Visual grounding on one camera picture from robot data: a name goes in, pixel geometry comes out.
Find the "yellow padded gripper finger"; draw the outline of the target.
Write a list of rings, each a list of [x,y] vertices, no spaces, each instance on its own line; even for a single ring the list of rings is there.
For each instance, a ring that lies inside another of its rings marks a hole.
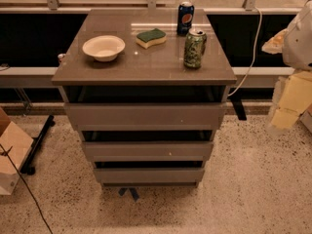
[[[312,104],[312,72],[296,71],[288,78],[280,77],[272,98],[269,125],[288,130]]]

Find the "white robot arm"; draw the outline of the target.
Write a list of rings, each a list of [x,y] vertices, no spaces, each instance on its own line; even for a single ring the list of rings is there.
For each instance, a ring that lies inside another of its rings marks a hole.
[[[269,111],[271,129],[289,130],[312,104],[312,0],[261,50],[281,54],[284,64],[294,69],[292,75],[280,77],[276,83]]]

